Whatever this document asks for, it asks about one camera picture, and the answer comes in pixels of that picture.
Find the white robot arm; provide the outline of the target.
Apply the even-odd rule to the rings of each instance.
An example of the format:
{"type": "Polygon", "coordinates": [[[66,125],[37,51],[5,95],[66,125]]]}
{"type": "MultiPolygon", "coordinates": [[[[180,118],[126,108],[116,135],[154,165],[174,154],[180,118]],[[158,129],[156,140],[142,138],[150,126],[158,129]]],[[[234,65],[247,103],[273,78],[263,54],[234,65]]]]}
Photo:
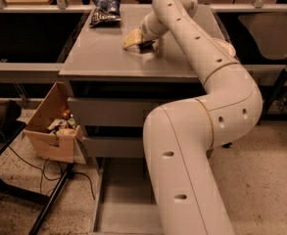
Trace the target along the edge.
{"type": "Polygon", "coordinates": [[[197,0],[153,0],[125,47],[169,32],[206,93],[158,106],[144,122],[143,146],[165,235],[235,235],[207,152],[246,135],[263,109],[246,69],[193,17],[197,0]]]}

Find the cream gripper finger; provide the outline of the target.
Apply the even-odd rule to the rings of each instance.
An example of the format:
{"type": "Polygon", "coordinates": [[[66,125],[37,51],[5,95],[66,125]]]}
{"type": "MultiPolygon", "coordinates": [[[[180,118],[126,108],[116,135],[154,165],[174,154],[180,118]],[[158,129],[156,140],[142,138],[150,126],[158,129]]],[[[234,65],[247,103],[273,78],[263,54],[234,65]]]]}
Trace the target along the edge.
{"type": "Polygon", "coordinates": [[[122,41],[122,47],[123,47],[124,49],[126,49],[126,48],[128,48],[128,47],[131,47],[131,46],[133,46],[133,45],[138,45],[138,44],[135,44],[135,43],[133,42],[133,36],[134,36],[134,33],[133,33],[133,31],[132,31],[132,32],[130,32],[130,33],[123,39],[123,41],[122,41]]]}

